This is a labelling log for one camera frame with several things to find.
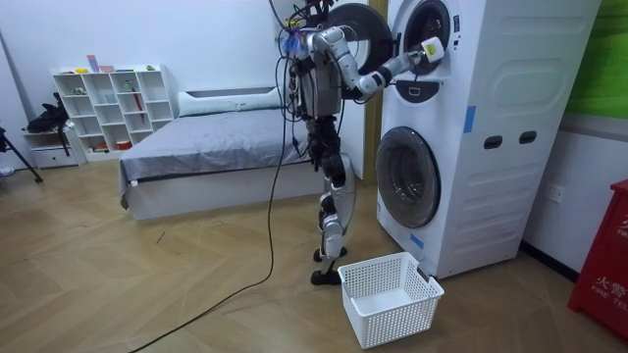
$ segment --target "stacked washer dryer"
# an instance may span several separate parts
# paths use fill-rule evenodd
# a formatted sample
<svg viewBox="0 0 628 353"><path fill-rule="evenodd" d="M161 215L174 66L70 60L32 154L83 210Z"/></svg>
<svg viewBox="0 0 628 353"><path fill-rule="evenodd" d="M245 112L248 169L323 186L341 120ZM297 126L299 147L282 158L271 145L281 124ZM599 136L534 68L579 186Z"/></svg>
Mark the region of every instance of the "stacked washer dryer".
<svg viewBox="0 0 628 353"><path fill-rule="evenodd" d="M423 272L516 255L599 4L390 1L400 52L446 47L385 91L377 158L378 219Z"/></svg>

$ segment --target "red box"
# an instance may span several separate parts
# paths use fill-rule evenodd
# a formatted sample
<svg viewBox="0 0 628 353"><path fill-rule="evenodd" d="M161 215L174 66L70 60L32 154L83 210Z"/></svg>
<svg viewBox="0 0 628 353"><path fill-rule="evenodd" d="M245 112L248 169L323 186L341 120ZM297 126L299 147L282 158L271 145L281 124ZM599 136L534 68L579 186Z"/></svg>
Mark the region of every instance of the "red box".
<svg viewBox="0 0 628 353"><path fill-rule="evenodd" d="M584 311L628 339L628 180L615 191L569 308Z"/></svg>

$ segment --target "gray bedsheet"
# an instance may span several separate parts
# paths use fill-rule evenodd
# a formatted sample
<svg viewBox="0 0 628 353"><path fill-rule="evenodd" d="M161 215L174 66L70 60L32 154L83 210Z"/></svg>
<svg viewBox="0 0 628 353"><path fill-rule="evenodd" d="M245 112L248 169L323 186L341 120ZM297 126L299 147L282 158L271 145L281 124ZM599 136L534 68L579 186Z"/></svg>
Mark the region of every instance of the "gray bedsheet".
<svg viewBox="0 0 628 353"><path fill-rule="evenodd" d="M284 164L308 159L292 146L287 123ZM216 173L277 166L282 153L284 121L279 110L233 112L179 118L146 137L120 159L121 204L131 180L197 173ZM304 123L294 124L299 151L307 147Z"/></svg>

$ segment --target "white pillow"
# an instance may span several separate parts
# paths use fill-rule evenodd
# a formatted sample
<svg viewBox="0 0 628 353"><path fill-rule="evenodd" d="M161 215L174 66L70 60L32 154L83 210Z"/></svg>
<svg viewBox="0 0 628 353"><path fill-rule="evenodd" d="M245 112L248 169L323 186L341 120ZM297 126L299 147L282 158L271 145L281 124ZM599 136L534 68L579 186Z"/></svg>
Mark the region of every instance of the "white pillow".
<svg viewBox="0 0 628 353"><path fill-rule="evenodd" d="M179 92L179 116L194 117L225 112L280 108L277 88L266 93L195 98Z"/></svg>

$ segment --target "plastic basket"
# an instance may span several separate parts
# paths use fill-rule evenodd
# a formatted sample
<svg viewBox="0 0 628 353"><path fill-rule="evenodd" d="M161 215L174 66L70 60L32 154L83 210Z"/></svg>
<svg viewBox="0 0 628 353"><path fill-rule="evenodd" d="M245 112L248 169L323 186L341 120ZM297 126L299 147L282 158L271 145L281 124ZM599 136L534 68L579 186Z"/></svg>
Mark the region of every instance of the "plastic basket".
<svg viewBox="0 0 628 353"><path fill-rule="evenodd" d="M445 291L418 266L403 252L339 268L342 304L362 348L430 328Z"/></svg>

